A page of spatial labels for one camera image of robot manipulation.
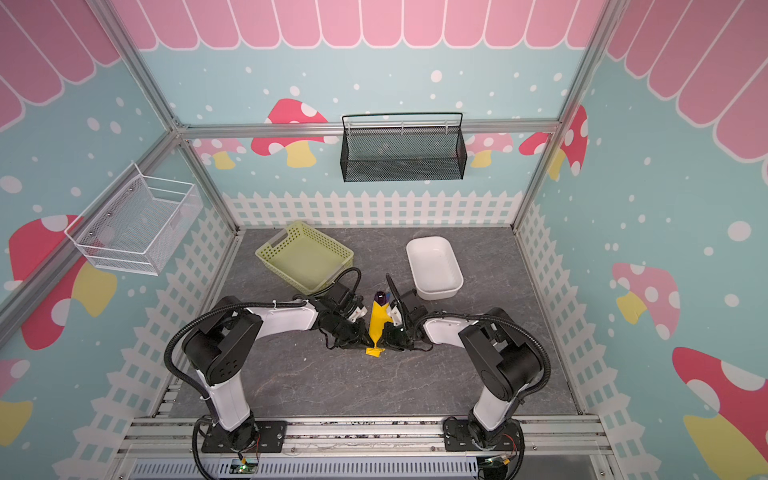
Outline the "yellow paper napkin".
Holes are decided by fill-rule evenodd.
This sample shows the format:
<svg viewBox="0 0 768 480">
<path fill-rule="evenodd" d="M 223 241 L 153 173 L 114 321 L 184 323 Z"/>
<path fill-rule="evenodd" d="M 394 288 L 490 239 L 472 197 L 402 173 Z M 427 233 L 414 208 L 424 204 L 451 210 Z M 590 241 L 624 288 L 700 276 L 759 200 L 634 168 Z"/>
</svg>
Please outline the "yellow paper napkin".
<svg viewBox="0 0 768 480">
<path fill-rule="evenodd" d="M 377 301 L 373 302 L 371 319 L 369 324 L 369 335 L 374 342 L 373 347 L 366 349 L 366 354 L 372 357 L 379 358 L 384 351 L 383 347 L 379 346 L 379 343 L 383 336 L 384 327 L 387 323 L 391 323 L 392 319 L 387 313 L 387 307 L 379 304 Z"/>
</svg>

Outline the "dark purple spoon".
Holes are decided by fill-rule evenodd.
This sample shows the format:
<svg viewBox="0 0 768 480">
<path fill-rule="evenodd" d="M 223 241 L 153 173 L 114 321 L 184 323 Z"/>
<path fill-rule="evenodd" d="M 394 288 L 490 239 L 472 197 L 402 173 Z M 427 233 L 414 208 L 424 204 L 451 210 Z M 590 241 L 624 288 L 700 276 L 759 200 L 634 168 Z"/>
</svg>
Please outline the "dark purple spoon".
<svg viewBox="0 0 768 480">
<path fill-rule="evenodd" d="M 378 303 L 379 305 L 386 305 L 387 304 L 387 295 L 383 291 L 377 291 L 374 296 L 374 301 Z"/>
</svg>

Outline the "white plastic bin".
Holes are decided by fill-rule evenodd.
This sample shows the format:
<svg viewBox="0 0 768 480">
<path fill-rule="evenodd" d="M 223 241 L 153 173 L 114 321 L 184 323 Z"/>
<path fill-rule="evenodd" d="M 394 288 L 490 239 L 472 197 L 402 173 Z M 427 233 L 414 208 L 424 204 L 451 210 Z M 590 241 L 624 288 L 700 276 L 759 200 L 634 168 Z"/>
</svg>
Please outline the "white plastic bin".
<svg viewBox="0 0 768 480">
<path fill-rule="evenodd" d="M 417 295 L 426 301 L 454 297 L 464 278 L 450 242 L 441 236 L 412 239 L 406 246 Z"/>
</svg>

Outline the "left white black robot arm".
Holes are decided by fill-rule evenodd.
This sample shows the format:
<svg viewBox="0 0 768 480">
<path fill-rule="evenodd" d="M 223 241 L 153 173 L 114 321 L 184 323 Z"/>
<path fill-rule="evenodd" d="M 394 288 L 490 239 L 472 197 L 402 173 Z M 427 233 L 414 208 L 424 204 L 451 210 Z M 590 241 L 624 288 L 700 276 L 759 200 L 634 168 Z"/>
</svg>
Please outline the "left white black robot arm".
<svg viewBox="0 0 768 480">
<path fill-rule="evenodd" d="M 223 298 L 214 308 L 182 327 L 169 341 L 164 363 L 176 378 L 201 396 L 213 424 L 228 434 L 256 431 L 245 399 L 241 370 L 261 338 L 294 331 L 319 331 L 334 338 L 331 348 L 366 349 L 373 345 L 356 297 L 288 302 L 241 302 Z"/>
</svg>

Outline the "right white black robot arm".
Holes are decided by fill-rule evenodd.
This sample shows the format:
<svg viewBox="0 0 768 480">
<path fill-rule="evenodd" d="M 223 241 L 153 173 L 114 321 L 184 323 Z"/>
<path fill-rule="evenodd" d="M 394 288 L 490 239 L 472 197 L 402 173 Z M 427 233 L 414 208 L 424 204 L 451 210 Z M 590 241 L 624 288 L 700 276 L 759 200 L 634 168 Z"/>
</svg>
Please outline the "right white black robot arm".
<svg viewBox="0 0 768 480">
<path fill-rule="evenodd" d="M 415 351 L 419 342 L 462 348 L 482 382 L 467 418 L 444 421 L 446 448 L 520 451 L 521 427 L 513 414 L 551 376 L 551 361 L 542 343 L 501 308 L 482 314 L 429 312 L 422 305 L 411 308 L 393 294 L 384 310 L 390 318 L 379 339 L 384 348 Z"/>
</svg>

